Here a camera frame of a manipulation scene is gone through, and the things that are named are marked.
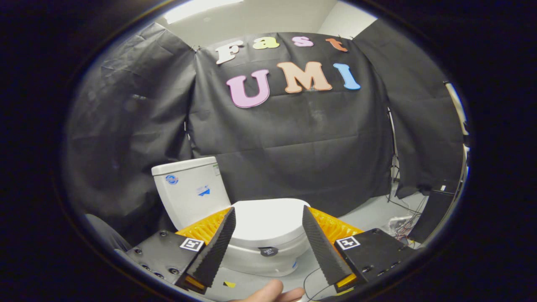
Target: colorful foam letter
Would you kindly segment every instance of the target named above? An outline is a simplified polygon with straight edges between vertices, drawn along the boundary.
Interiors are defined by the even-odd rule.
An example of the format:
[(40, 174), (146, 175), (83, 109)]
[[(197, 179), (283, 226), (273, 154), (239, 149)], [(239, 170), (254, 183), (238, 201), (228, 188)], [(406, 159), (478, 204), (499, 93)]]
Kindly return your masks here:
[(218, 52), (218, 61), (216, 64), (222, 64), (224, 62), (227, 62), (229, 60), (233, 60), (235, 58), (236, 53), (238, 53), (238, 47), (243, 45), (243, 41), (235, 41), (229, 44), (226, 44), (224, 46), (220, 46), (216, 49)]
[(343, 85), (347, 89), (351, 90), (358, 90), (360, 89), (360, 84), (354, 80), (354, 77), (351, 74), (350, 67), (347, 64), (340, 64), (335, 63), (334, 67), (339, 70), (339, 73), (341, 73), (341, 76), (343, 77), (343, 80), (345, 81), (345, 85)]
[(257, 85), (259, 87), (259, 93), (254, 97), (246, 96), (244, 91), (245, 76), (236, 76), (229, 79), (226, 84), (231, 90), (231, 99), (237, 107), (248, 108), (260, 105), (269, 98), (270, 89), (269, 82), (267, 80), (267, 69), (261, 69), (254, 71), (252, 77), (257, 79)]
[(321, 63), (308, 62), (306, 64), (306, 70), (302, 71), (297, 65), (292, 62), (278, 63), (276, 66), (284, 71), (285, 79), (287, 80), (287, 87), (285, 91), (289, 94), (294, 94), (302, 91), (302, 87), (297, 84), (297, 80), (306, 89), (311, 88), (311, 80), (315, 82), (313, 88), (316, 90), (330, 90), (332, 86), (326, 81), (323, 70), (321, 69)]
[(330, 39), (326, 39), (326, 41), (330, 42), (330, 44), (332, 44), (332, 46), (334, 46), (335, 49), (342, 51), (342, 52), (347, 52), (347, 48), (341, 46), (343, 43), (336, 41), (336, 39), (330, 38)]
[(252, 45), (255, 49), (276, 48), (278, 46), (280, 46), (280, 44), (276, 42), (276, 39), (273, 37), (255, 39), (254, 44)]
[(311, 42), (308, 37), (293, 37), (291, 41), (295, 42), (295, 45), (300, 47), (313, 46), (313, 42)]

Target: hand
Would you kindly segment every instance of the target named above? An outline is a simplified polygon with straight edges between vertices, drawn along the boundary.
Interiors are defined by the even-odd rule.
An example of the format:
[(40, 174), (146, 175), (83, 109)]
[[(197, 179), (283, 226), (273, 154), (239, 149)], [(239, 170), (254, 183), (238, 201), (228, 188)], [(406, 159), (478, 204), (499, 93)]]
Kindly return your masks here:
[(304, 296), (304, 289), (300, 287), (282, 293), (283, 290), (284, 284), (280, 280), (273, 279), (248, 298), (230, 302), (295, 302)]

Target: pink letter u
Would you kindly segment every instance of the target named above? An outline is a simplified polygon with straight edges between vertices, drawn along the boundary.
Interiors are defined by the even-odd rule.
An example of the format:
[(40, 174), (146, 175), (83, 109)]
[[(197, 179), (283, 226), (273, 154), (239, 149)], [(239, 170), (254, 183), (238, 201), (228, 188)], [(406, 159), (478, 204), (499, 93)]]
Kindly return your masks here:
[(235, 106), (241, 108), (249, 108), (260, 105), (269, 98), (269, 82), (267, 81), (268, 69), (261, 69), (254, 71), (252, 77), (257, 79), (257, 85), (259, 86), (259, 93), (254, 97), (246, 96), (244, 91), (245, 76), (236, 76), (229, 79), (226, 84), (231, 90), (231, 99)]

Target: wrinkled black fabric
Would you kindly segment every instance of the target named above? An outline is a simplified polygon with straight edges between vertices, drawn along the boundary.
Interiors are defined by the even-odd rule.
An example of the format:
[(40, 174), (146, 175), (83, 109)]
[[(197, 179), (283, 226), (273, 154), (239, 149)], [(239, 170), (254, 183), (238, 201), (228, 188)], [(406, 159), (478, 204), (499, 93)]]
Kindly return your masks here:
[[(303, 35), (315, 46), (293, 44)], [(263, 36), (280, 46), (253, 49)], [(151, 168), (192, 157), (216, 156), (232, 203), (294, 197), (339, 216), (387, 194), (393, 147), (382, 80), (351, 40), (336, 38), (344, 53), (327, 38), (334, 37), (256, 34), (195, 52), (153, 24), (123, 42), (89, 71), (75, 97), (63, 154), (71, 201), (135, 245), (173, 229)], [(217, 66), (214, 48), (238, 39), (245, 45), (235, 59)], [(286, 93), (276, 66), (285, 61), (302, 69), (320, 62), (332, 90)], [(334, 63), (348, 64), (361, 89), (344, 88)], [(235, 106), (226, 81), (245, 75), (254, 96), (250, 75), (258, 69), (270, 71), (270, 97)]]
[(75, 96), (63, 154), (70, 199), (132, 244), (173, 229), (151, 168), (191, 158), (184, 119), (194, 54), (153, 24), (90, 70)]
[(397, 196), (461, 175), (463, 134), (449, 79), (410, 39), (376, 20), (353, 41), (373, 64), (388, 92), (400, 165)]
[[(313, 47), (292, 37), (307, 36)], [(253, 41), (275, 37), (277, 48), (254, 49)], [(188, 115), (194, 157), (216, 156), (231, 202), (293, 197), (330, 215), (343, 215), (368, 198), (387, 194), (392, 134), (386, 93), (370, 62), (348, 39), (348, 52), (335, 49), (328, 35), (268, 33), (238, 37), (196, 53), (196, 85)], [(236, 57), (216, 65), (215, 48), (242, 40)], [(285, 92), (280, 62), (302, 70), (322, 64), (329, 91)], [(350, 66), (359, 90), (344, 88), (334, 63)], [(270, 97), (261, 105), (234, 105), (226, 81), (246, 76), (248, 96), (259, 92), (251, 73), (268, 69)]]

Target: toilet tank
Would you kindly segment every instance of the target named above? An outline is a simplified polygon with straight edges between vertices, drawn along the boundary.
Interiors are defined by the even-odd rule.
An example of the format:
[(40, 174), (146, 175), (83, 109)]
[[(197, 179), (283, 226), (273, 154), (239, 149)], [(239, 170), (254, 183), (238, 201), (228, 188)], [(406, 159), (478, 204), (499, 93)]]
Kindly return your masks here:
[(214, 156), (161, 164), (151, 173), (178, 230), (231, 205)]

